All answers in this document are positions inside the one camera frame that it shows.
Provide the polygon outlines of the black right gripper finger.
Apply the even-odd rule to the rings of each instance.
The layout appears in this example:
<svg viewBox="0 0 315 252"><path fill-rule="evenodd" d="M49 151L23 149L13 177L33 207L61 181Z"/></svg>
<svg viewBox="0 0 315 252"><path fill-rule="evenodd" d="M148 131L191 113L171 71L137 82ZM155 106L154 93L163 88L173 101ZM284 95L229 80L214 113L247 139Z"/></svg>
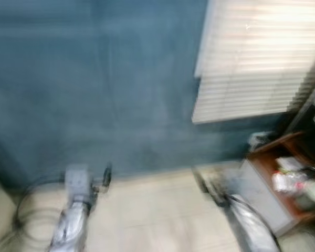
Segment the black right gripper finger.
<svg viewBox="0 0 315 252"><path fill-rule="evenodd" d="M201 172L196 169L195 167L192 168L193 177L195 180L195 183L198 187L198 189L205 195L207 195L210 198L213 198L214 195L211 192L211 185L206 178L204 178L201 174Z"/></svg>

